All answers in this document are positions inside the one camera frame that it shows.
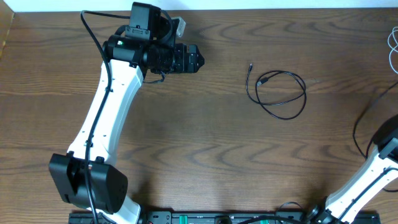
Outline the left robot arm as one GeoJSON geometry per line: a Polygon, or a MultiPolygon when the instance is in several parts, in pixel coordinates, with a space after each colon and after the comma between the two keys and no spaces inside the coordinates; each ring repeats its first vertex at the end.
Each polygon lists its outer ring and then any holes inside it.
{"type": "Polygon", "coordinates": [[[49,171],[61,199],[91,211],[87,223],[138,223],[141,206],[127,196],[127,177],[116,168],[117,148],[131,103],[147,72],[165,78],[196,73],[205,63],[196,45],[177,42],[186,23],[151,4],[134,2],[128,24],[97,43],[103,63],[85,121],[66,154],[49,171]]]}

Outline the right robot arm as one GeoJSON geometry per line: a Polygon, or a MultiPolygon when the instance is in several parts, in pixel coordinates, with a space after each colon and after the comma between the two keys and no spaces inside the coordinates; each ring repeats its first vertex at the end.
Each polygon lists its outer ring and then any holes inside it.
{"type": "Polygon", "coordinates": [[[397,116],[383,123],[371,142],[374,149],[365,163],[324,206],[307,214],[307,223],[353,223],[360,210],[397,178],[397,116]]]}

